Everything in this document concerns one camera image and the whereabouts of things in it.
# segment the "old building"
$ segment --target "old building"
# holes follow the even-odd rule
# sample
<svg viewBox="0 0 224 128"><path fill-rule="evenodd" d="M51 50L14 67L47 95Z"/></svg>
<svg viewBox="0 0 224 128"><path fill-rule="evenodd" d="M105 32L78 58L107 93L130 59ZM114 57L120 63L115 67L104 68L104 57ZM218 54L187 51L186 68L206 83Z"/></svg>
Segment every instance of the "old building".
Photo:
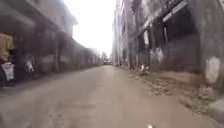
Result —
<svg viewBox="0 0 224 128"><path fill-rule="evenodd" d="M0 33L13 37L18 74L27 56L38 73L91 65L90 51L72 38L76 24L62 0L0 0Z"/></svg>
<svg viewBox="0 0 224 128"><path fill-rule="evenodd" d="M223 83L223 1L118 0L114 19L115 61Z"/></svg>

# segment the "alley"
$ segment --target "alley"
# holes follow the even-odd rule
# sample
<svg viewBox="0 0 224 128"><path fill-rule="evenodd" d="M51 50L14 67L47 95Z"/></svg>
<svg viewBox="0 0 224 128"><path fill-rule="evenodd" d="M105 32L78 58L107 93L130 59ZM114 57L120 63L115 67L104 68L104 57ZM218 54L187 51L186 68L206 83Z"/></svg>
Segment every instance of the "alley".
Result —
<svg viewBox="0 0 224 128"><path fill-rule="evenodd" d="M149 97L147 85L103 66L51 76L1 92L6 128L213 128L175 98Z"/></svg>

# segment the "window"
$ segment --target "window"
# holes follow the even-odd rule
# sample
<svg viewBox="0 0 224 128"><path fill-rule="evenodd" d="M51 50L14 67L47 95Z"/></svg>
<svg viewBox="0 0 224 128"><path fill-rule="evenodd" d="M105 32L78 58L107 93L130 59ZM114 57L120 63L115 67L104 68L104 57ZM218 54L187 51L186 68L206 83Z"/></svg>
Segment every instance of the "window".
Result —
<svg viewBox="0 0 224 128"><path fill-rule="evenodd" d="M148 33L148 41L149 41L148 48L152 49L152 34L151 34L150 28L147 30L147 33Z"/></svg>
<svg viewBox="0 0 224 128"><path fill-rule="evenodd" d="M149 45L149 35L148 35L148 31L144 32L144 41L145 41L145 45Z"/></svg>
<svg viewBox="0 0 224 128"><path fill-rule="evenodd" d="M157 20L154 24L153 24L153 35L155 38L155 46L159 47L163 44L165 44L165 34L164 34L164 24L161 20Z"/></svg>
<svg viewBox="0 0 224 128"><path fill-rule="evenodd" d="M176 40L195 32L194 21L187 6L178 10L164 24L168 41Z"/></svg>

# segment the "sky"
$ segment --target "sky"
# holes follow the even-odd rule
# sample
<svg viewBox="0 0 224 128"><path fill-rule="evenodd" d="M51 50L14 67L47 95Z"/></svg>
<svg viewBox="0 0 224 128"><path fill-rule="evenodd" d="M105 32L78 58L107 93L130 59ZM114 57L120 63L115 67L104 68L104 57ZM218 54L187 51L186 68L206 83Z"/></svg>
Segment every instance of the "sky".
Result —
<svg viewBox="0 0 224 128"><path fill-rule="evenodd" d="M87 48L108 56L112 51L112 23L116 0L64 0L78 20L73 38Z"/></svg>

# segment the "trash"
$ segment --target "trash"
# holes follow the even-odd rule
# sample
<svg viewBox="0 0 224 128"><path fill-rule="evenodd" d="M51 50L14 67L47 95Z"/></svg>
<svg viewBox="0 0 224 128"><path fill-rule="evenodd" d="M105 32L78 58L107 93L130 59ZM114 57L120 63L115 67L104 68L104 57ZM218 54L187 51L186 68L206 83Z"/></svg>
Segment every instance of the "trash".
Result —
<svg viewBox="0 0 224 128"><path fill-rule="evenodd" d="M7 62L1 65L5 74L7 81L13 80L14 79L14 64Z"/></svg>
<svg viewBox="0 0 224 128"><path fill-rule="evenodd" d="M27 60L27 61L26 61L26 66L27 66L27 71L28 71L29 73L34 72L34 68L33 68L33 65L32 65L32 61Z"/></svg>
<svg viewBox="0 0 224 128"><path fill-rule="evenodd" d="M139 71L139 75L148 75L149 74L149 67L146 67L145 65L141 65L141 69Z"/></svg>

